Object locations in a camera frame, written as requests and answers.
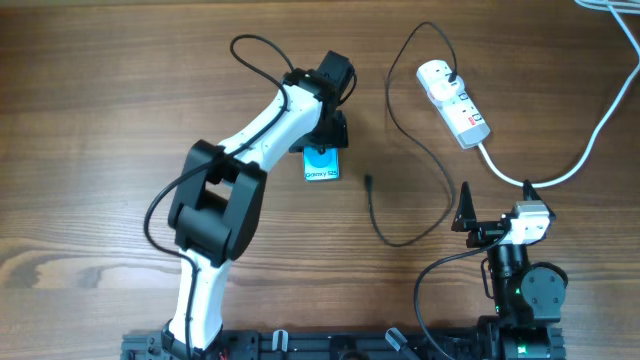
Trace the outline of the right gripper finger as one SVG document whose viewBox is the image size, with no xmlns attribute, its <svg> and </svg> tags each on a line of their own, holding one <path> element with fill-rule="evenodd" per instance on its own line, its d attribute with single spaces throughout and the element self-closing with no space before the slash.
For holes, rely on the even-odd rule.
<svg viewBox="0 0 640 360">
<path fill-rule="evenodd" d="M 541 199 L 539 194 L 536 192 L 533 184 L 529 180 L 525 180 L 522 186 L 523 191 L 523 199 L 525 201 L 540 201 L 547 209 L 549 213 L 549 219 L 551 221 L 555 221 L 557 219 L 554 211 Z"/>
<path fill-rule="evenodd" d="M 478 228 L 477 217 L 473 206 L 471 189 L 467 181 L 462 183 L 458 208 L 453 219 L 451 230 L 469 232 Z"/>
</svg>

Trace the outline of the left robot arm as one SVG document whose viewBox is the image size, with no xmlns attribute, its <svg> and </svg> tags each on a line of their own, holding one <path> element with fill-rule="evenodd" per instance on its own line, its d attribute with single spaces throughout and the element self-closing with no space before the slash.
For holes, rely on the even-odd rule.
<svg viewBox="0 0 640 360">
<path fill-rule="evenodd" d="M 213 358 L 228 275 L 254 237 L 275 164 L 301 153 L 307 180 L 338 178 L 337 151 L 348 145 L 339 107 L 355 82 L 349 59 L 330 51 L 317 69 L 286 73 L 274 100 L 239 133 L 191 147 L 168 216 L 183 257 L 176 313 L 162 331 L 170 355 Z"/>
</svg>

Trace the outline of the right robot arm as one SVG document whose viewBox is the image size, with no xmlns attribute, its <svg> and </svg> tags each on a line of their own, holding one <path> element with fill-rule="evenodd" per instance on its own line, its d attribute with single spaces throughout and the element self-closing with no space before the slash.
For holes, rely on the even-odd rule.
<svg viewBox="0 0 640 360">
<path fill-rule="evenodd" d="M 496 221 L 479 221 L 470 186 L 463 183 L 451 230 L 467 234 L 466 246 L 486 255 L 481 262 L 485 295 L 496 314 L 479 318 L 474 355 L 479 359 L 567 357 L 561 307 L 568 276 L 549 262 L 532 263 L 528 248 L 546 238 L 555 213 L 533 185 L 522 185 L 523 199 Z"/>
</svg>

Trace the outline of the blue screen Galaxy smartphone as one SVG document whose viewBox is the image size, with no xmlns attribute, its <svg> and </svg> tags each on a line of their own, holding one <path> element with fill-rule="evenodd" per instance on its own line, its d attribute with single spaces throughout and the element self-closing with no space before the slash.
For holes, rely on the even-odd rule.
<svg viewBox="0 0 640 360">
<path fill-rule="evenodd" d="M 303 170 L 308 182 L 337 180 L 340 176 L 338 150 L 329 148 L 320 152 L 312 147 L 305 147 Z"/>
</svg>

